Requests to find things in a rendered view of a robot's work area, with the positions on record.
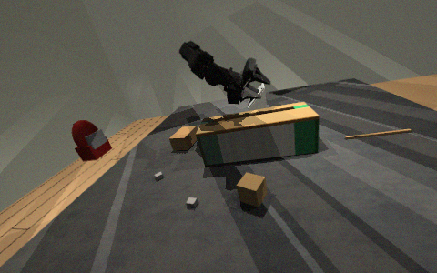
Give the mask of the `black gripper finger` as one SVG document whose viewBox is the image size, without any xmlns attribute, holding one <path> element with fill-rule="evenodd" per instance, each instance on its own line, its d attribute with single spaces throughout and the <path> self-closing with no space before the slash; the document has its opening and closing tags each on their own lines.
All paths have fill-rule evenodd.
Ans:
<svg viewBox="0 0 437 273">
<path fill-rule="evenodd" d="M 270 81 L 263 75 L 263 73 L 259 70 L 257 67 L 257 64 L 255 65 L 254 73 L 250 79 L 250 82 L 258 81 L 260 83 L 268 84 L 270 85 Z"/>
<path fill-rule="evenodd" d="M 242 102 L 245 99 L 251 99 L 251 98 L 261 98 L 261 95 L 250 90 L 249 88 L 245 87 L 244 92 L 243 92 L 243 96 L 242 96 L 240 102 Z"/>
</svg>

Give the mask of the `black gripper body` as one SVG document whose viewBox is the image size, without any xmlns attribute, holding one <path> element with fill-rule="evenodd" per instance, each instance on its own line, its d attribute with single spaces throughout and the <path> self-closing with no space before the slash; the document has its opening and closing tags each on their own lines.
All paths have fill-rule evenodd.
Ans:
<svg viewBox="0 0 437 273">
<path fill-rule="evenodd" d="M 226 70 L 226 73 L 225 73 L 224 78 L 223 78 L 222 85 L 227 88 L 227 86 L 228 86 L 228 85 L 226 85 L 227 81 L 239 81 L 240 84 L 241 84 L 241 86 L 239 86 L 239 92 L 240 92 L 240 99 L 239 99 L 239 101 L 241 100 L 241 98 L 243 96 L 243 92 L 244 92 L 243 87 L 244 87 L 244 85 L 246 84 L 247 80 L 252 77 L 252 75 L 254 73 L 256 60 L 257 59 L 252 58 L 252 57 L 248 58 L 245 66 L 244 66 L 244 70 L 241 71 L 241 73 L 232 71 L 232 69 L 233 69 L 232 67 L 230 69 Z M 238 101 L 238 104 L 239 104 L 239 101 Z"/>
</svg>

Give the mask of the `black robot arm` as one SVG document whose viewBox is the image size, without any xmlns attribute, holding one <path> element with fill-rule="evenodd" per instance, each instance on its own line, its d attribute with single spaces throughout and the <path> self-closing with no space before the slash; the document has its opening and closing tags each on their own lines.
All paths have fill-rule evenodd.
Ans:
<svg viewBox="0 0 437 273">
<path fill-rule="evenodd" d="M 216 86 L 218 84 L 222 85 L 224 75 L 227 68 L 221 67 L 215 62 L 212 56 L 207 51 L 203 51 L 200 47 L 193 42 L 183 43 L 179 49 L 179 53 L 182 58 L 188 61 L 188 66 L 191 71 L 198 76 L 200 79 L 205 77 L 208 84 Z M 248 82 L 248 83 L 247 83 Z M 250 79 L 247 80 L 245 87 L 258 93 L 259 90 L 251 86 Z M 240 99 L 239 86 L 241 86 L 239 81 L 227 81 L 226 85 L 228 88 L 224 87 L 224 91 L 227 92 L 228 103 L 237 104 Z"/>
</svg>

